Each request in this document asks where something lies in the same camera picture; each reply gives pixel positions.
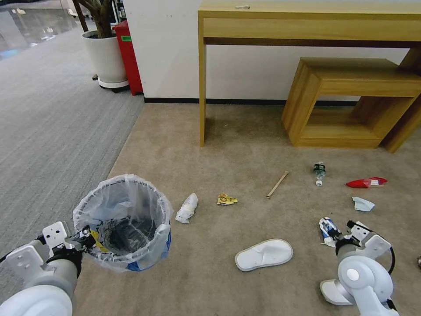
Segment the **tile floor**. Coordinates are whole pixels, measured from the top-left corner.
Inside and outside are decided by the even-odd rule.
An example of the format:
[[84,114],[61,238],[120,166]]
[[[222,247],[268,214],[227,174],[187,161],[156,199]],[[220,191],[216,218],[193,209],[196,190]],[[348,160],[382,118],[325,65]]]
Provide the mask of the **tile floor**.
[[68,13],[68,8],[66,0],[0,6],[0,61],[80,28],[78,19]]

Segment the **plastic bottle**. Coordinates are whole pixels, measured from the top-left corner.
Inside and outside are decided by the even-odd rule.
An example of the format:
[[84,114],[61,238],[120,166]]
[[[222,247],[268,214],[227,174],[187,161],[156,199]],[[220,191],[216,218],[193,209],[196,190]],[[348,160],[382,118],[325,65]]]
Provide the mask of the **plastic bottle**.
[[316,175],[316,185],[321,187],[323,185],[323,177],[326,174],[326,167],[323,162],[317,162],[314,164],[313,172]]

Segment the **beige carpet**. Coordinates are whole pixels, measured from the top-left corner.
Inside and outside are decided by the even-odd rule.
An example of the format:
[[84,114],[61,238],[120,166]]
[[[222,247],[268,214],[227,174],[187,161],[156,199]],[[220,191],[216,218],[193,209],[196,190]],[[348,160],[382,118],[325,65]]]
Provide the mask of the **beige carpet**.
[[[392,242],[394,302],[401,315],[419,314],[421,131],[396,154],[382,148],[294,148],[281,112],[208,105],[205,147],[199,148],[197,105],[146,105],[110,176],[135,173],[151,181],[175,210],[196,192],[199,206],[189,225],[172,221],[169,257],[148,271],[116,274],[86,258],[76,315],[359,315],[355,307],[328,304],[318,289],[320,281],[336,276],[337,267],[334,250],[320,244],[323,216],[342,229],[348,219],[360,220]],[[319,160],[327,166],[323,187],[315,186],[312,174]],[[267,200],[285,170],[290,174]],[[389,183],[374,189],[345,186],[370,176]],[[221,192],[239,202],[217,206]],[[356,195],[373,201],[375,209],[355,211]],[[292,260],[239,271],[235,254],[269,238],[289,241]]]

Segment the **red snack bag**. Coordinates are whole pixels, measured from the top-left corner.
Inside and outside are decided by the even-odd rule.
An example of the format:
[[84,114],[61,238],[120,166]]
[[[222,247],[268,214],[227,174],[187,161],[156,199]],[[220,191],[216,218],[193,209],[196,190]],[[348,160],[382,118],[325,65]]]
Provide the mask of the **red snack bag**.
[[355,188],[368,188],[368,187],[382,187],[387,182],[386,179],[379,177],[372,177],[368,179],[359,179],[348,182],[346,185]]

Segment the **bottle label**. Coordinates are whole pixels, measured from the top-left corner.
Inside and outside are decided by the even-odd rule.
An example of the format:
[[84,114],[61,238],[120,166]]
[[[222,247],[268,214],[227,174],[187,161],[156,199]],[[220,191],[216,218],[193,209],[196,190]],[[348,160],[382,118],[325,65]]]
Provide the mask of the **bottle label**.
[[313,172],[317,172],[317,171],[326,172],[325,165],[322,165],[322,164],[314,164]]

